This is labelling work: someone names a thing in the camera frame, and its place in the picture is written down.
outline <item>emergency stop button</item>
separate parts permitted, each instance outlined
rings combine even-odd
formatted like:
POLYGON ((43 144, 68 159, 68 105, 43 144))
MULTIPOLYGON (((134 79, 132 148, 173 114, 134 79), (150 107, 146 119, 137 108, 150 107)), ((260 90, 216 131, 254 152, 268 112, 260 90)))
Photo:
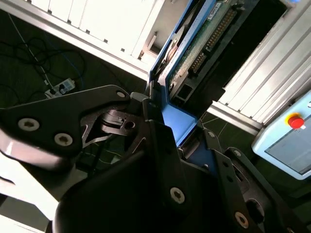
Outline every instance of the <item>emergency stop button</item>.
POLYGON ((294 130, 296 130, 296 129, 300 129, 300 128, 304 125, 305 121, 304 121, 304 119, 302 119, 300 116, 295 115, 295 116, 290 117, 290 118, 288 119, 287 123, 288 123, 294 130))

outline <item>mounting hole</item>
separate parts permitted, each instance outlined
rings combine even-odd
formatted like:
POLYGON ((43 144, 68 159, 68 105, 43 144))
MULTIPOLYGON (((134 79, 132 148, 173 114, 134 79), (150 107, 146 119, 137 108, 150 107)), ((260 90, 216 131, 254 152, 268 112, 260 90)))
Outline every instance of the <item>mounting hole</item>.
POLYGON ((238 150, 234 150, 233 151, 238 157, 241 157, 242 155, 241 155, 241 153, 238 151, 238 150))
POLYGON ((179 188, 176 187, 171 188, 170 194, 171 198, 178 204, 182 204, 185 202, 185 195, 179 188))
POLYGON ((228 180, 229 182, 233 182, 233 179, 232 179, 230 176, 227 176, 227 180, 228 180))
POLYGON ((72 144, 73 139, 67 133, 58 133, 57 135, 55 135, 54 141, 56 144, 58 144, 60 146, 67 147, 67 146, 70 146, 72 144))
POLYGON ((39 122, 32 118, 23 118, 17 124, 21 130, 29 132, 36 131, 40 127, 39 122))
POLYGON ((117 95, 120 96, 121 98, 124 98, 124 97, 125 97, 125 94, 122 93, 121 91, 117 91, 117 95))
POLYGON ((210 137, 212 137, 212 138, 215 137, 215 134, 213 134, 213 132, 211 132, 211 131, 208 131, 208 135, 209 135, 210 137))
POLYGON ((172 83, 171 85, 170 85, 170 87, 169 87, 169 91, 171 92, 173 89, 174 89, 174 84, 172 83))
POLYGON ((261 205, 255 199, 250 199, 246 202, 246 208, 253 221, 257 224, 263 222, 264 211, 261 205))
POLYGON ((135 127, 135 123, 132 122, 132 121, 126 122, 124 127, 125 127, 126 130, 130 130, 130 129, 135 127))
POLYGON ((244 229, 248 228, 248 220, 241 212, 235 212, 234 217, 236 221, 240 224, 244 229))

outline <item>circuit board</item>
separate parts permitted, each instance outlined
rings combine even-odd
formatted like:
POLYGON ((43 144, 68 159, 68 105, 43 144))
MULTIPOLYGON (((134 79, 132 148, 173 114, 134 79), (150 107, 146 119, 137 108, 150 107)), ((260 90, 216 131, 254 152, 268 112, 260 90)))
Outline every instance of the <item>circuit board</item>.
POLYGON ((170 77, 170 98, 179 90, 183 80, 188 75, 197 72, 204 60, 210 56, 216 43, 237 14, 233 8, 236 3, 237 0, 215 3, 214 8, 170 77))

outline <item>control panel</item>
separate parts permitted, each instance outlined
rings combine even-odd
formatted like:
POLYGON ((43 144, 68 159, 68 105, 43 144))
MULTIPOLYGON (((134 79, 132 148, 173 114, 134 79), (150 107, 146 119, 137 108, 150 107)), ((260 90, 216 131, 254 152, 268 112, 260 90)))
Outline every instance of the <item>control panel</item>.
POLYGON ((259 133, 253 151, 298 180, 311 175, 311 91, 259 133))

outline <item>display screen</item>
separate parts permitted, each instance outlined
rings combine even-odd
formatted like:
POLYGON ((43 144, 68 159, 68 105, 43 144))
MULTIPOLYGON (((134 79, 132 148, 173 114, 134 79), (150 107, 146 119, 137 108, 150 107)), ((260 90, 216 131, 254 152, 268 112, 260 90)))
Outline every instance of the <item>display screen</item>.
POLYGON ((289 131, 265 151, 301 175, 311 169, 311 116, 305 126, 289 131))

